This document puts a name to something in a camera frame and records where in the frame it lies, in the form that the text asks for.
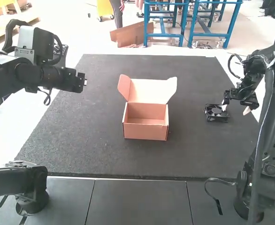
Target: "box flap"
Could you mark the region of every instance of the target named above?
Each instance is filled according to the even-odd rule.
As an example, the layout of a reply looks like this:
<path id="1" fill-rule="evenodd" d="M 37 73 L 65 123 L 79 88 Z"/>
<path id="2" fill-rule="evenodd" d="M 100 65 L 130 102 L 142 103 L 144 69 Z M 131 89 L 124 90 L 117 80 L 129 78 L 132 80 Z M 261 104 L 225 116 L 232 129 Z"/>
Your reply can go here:
<path id="1" fill-rule="evenodd" d="M 127 102 L 167 104 L 177 90 L 177 77 L 168 80 L 130 79 L 119 76 L 119 92 Z"/>

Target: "cardboard box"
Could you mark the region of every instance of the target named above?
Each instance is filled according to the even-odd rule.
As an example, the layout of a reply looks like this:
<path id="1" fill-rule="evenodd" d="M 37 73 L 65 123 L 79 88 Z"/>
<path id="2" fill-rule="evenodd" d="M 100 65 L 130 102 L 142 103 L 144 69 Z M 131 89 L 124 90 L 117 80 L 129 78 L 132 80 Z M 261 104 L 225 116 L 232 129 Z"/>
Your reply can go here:
<path id="1" fill-rule="evenodd" d="M 148 33 L 154 32 L 154 22 L 149 22 Z M 126 27 L 122 27 L 110 32 L 111 41 L 117 42 L 118 47 L 125 47 L 132 44 L 142 44 L 144 34 L 144 21 Z"/>
<path id="2" fill-rule="evenodd" d="M 177 90 L 177 78 L 145 80 L 121 75 L 118 90 L 127 100 L 122 120 L 124 138 L 166 141 L 167 103 Z"/>

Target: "black fan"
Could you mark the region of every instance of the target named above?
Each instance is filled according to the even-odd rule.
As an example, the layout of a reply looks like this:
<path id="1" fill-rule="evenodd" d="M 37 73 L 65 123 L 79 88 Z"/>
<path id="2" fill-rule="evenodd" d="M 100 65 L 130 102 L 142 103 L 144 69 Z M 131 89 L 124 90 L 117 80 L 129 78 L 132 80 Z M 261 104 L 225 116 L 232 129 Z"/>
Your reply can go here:
<path id="1" fill-rule="evenodd" d="M 222 110 L 222 105 L 206 104 L 204 112 L 206 114 L 207 121 L 228 122 L 230 117 L 228 112 Z"/>

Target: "robotic arm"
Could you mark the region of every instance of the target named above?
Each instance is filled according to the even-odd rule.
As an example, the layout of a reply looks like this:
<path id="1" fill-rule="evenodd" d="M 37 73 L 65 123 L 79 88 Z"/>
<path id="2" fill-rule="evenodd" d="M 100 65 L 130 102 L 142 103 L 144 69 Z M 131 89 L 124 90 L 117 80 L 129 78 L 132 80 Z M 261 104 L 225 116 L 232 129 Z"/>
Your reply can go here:
<path id="1" fill-rule="evenodd" d="M 20 26 L 18 46 L 12 46 L 12 31 Z M 0 98 L 23 88 L 37 93 L 40 86 L 49 90 L 45 104 L 50 103 L 52 88 L 81 93 L 85 74 L 65 67 L 68 46 L 45 30 L 24 21 L 11 20 L 6 26 L 5 43 L 0 52 Z M 46 167 L 14 161 L 0 167 L 0 196 L 15 195 L 16 211 L 30 216 L 48 203 Z"/>
<path id="2" fill-rule="evenodd" d="M 18 46 L 12 46 L 12 31 L 20 26 Z M 68 46 L 45 30 L 24 21 L 11 20 L 6 26 L 5 43 L 0 52 L 0 98 L 23 88 L 37 93 L 40 86 L 81 93 L 85 74 L 65 67 Z"/>
<path id="3" fill-rule="evenodd" d="M 255 89 L 263 77 L 266 82 L 257 145 L 238 173 L 234 202 L 236 212 L 255 224 L 263 219 L 265 209 L 275 208 L 275 42 L 242 63 L 245 76 L 237 88 L 225 91 L 223 105 L 235 99 L 250 110 L 258 108 Z"/>

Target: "blue metal frame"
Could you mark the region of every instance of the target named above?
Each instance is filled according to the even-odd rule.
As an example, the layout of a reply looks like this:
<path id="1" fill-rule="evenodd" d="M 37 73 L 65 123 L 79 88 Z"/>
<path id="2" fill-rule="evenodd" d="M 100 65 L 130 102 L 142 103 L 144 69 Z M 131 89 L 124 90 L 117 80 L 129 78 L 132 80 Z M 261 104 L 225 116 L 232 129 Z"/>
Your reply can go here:
<path id="1" fill-rule="evenodd" d="M 198 12 L 199 12 L 198 8 L 199 8 L 200 3 L 212 4 L 211 13 L 210 13 L 210 16 L 208 17 L 209 18 L 208 26 L 206 26 L 205 23 L 201 20 L 201 18 L 204 18 L 204 17 L 198 15 Z M 211 27 L 211 24 L 213 21 L 213 16 L 214 16 L 214 13 L 216 12 L 215 4 L 223 4 L 221 11 L 224 11 L 225 4 L 235 4 L 234 12 L 233 12 L 227 33 L 211 33 L 208 28 L 208 27 Z M 190 27 L 190 33 L 189 33 L 187 47 L 192 47 L 193 37 L 219 37 L 219 38 L 223 37 L 223 38 L 226 38 L 226 41 L 223 44 L 223 48 L 227 48 L 241 4 L 242 4 L 242 0 L 237 0 L 236 2 L 227 2 L 227 0 L 224 0 L 224 1 L 195 0 L 193 16 L 192 16 L 192 24 Z M 194 26 L 195 26 L 196 21 L 199 22 L 200 26 L 204 30 L 204 33 L 194 33 Z"/>
<path id="2" fill-rule="evenodd" d="M 143 39 L 143 45 L 145 47 L 148 46 L 148 38 L 149 37 L 168 37 L 168 38 L 179 38 L 179 47 L 182 47 L 183 45 L 183 39 L 184 39 L 184 31 L 186 27 L 186 22 L 187 22 L 187 11 L 188 11 L 188 4 L 189 0 L 183 0 L 183 3 L 171 3 L 171 0 L 168 0 L 167 2 L 153 2 L 150 0 L 145 0 L 144 2 L 144 39 Z M 151 11 L 150 6 L 151 5 L 157 5 L 159 8 L 159 11 Z M 162 9 L 162 5 L 167 5 L 167 10 Z M 170 5 L 175 5 L 174 11 L 170 11 Z M 180 34 L 167 34 L 165 32 L 165 26 L 164 26 L 164 19 L 172 19 L 173 24 L 172 26 L 176 26 L 176 19 L 177 19 L 177 10 L 178 6 L 182 5 L 183 6 L 183 12 L 182 12 L 182 18 L 181 18 L 181 33 Z M 153 14 L 169 14 L 169 15 L 151 15 Z M 150 18 L 159 18 L 160 22 L 160 27 L 161 27 L 161 33 L 154 33 L 154 34 L 148 34 L 148 22 Z"/>

